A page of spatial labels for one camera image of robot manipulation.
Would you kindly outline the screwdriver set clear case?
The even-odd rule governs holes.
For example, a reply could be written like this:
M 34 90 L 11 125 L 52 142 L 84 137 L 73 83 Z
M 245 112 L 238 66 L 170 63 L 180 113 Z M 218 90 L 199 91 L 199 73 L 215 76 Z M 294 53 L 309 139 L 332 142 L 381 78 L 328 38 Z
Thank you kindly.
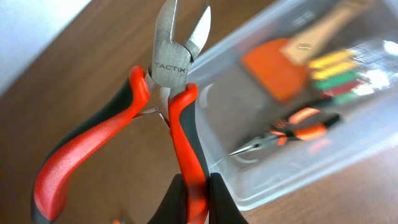
M 397 86 L 397 42 L 375 38 L 342 47 L 308 63 L 320 98 L 344 103 Z

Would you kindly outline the red handled cutters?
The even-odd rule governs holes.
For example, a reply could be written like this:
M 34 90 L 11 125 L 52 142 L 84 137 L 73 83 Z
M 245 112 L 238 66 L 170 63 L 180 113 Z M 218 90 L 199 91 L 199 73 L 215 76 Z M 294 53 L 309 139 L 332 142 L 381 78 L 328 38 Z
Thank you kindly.
M 205 222 L 210 175 L 195 122 L 198 87 L 187 77 L 208 39 L 211 7 L 205 5 L 184 44 L 174 40 L 177 14 L 178 1 L 166 0 L 157 16 L 149 68 L 133 67 L 111 101 L 67 134 L 45 158 L 32 189 L 30 215 L 34 223 L 53 223 L 58 218 L 67 201 L 73 171 L 133 119 L 148 114 L 145 106 L 155 86 L 170 91 L 163 120 L 187 191 L 187 223 Z

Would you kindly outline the orange scraper wooden handle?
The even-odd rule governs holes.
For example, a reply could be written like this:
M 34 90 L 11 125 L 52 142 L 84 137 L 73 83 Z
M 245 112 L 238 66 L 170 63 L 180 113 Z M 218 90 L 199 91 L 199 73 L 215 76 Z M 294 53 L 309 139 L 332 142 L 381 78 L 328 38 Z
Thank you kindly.
M 290 38 L 269 40 L 243 55 L 240 62 L 273 99 L 287 103 L 308 82 L 307 62 L 344 26 L 375 3 L 375 0 L 339 1 L 310 27 Z

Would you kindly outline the clear plastic container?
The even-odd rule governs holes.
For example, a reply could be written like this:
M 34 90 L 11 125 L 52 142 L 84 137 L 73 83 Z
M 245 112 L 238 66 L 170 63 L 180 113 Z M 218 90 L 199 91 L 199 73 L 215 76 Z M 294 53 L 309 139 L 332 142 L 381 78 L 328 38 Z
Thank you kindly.
M 378 1 L 297 73 L 260 78 L 266 45 L 323 19 L 334 1 L 279 1 L 207 51 L 197 129 L 210 172 L 251 210 L 397 146 L 397 2 Z

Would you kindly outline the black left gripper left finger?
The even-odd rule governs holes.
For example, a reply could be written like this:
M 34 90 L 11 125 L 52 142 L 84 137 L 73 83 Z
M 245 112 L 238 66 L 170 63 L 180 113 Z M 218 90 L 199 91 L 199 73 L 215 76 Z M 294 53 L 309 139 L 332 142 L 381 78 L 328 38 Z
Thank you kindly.
M 181 174 L 176 174 L 148 224 L 186 224 L 187 191 Z

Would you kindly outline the orange black needle-nose pliers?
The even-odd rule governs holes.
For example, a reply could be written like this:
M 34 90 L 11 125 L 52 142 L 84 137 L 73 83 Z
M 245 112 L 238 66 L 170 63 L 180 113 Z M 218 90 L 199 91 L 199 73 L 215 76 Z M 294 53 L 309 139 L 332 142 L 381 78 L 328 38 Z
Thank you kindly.
M 320 118 L 322 110 L 314 106 L 306 106 L 276 121 L 270 128 L 229 155 L 240 156 L 249 152 L 266 149 L 269 146 L 284 146 L 292 141 L 311 141 L 324 136 L 331 127 L 339 123 L 338 113 L 326 113 Z

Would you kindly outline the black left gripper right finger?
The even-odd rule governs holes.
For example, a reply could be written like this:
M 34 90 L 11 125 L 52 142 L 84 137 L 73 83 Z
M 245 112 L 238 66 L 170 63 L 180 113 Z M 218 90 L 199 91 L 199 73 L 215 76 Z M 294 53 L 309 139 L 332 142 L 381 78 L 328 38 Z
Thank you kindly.
M 210 224 L 248 224 L 238 210 L 221 174 L 210 175 Z

